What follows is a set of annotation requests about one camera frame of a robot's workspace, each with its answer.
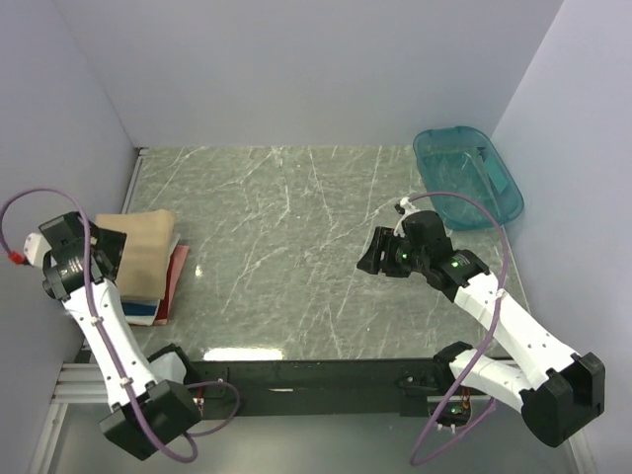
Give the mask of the beige t shirt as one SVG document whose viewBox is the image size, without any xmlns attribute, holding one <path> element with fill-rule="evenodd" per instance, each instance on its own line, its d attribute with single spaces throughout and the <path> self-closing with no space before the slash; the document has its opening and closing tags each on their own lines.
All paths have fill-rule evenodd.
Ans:
<svg viewBox="0 0 632 474">
<path fill-rule="evenodd" d="M 116 278 L 122 299 L 153 300 L 164 295 L 175 220 L 166 209 L 97 215 L 100 228 L 126 235 Z"/>
</svg>

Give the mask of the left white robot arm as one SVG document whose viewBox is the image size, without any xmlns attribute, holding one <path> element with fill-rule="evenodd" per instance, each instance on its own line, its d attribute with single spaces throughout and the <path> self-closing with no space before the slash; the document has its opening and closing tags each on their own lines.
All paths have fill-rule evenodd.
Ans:
<svg viewBox="0 0 632 474">
<path fill-rule="evenodd" d="M 125 234 L 102 229 L 77 211 L 42 224 L 48 244 L 42 287 L 81 329 L 103 375 L 110 414 L 104 436 L 139 460 L 185 435 L 200 420 L 187 382 L 193 367 L 169 345 L 145 356 L 127 324 L 115 284 Z"/>
</svg>

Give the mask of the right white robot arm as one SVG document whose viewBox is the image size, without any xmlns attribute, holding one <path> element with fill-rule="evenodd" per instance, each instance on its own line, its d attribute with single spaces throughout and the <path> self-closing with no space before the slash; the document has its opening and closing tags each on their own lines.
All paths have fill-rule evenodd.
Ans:
<svg viewBox="0 0 632 474">
<path fill-rule="evenodd" d="M 602 414 L 603 362 L 555 338 L 501 288 L 478 256 L 455 249 L 436 212 L 405 211 L 395 228 L 376 228 L 356 267 L 370 275 L 423 275 L 513 359 L 507 365 L 454 343 L 434 356 L 439 392 L 462 386 L 479 390 L 519 412 L 531 433 L 550 447 Z"/>
</svg>

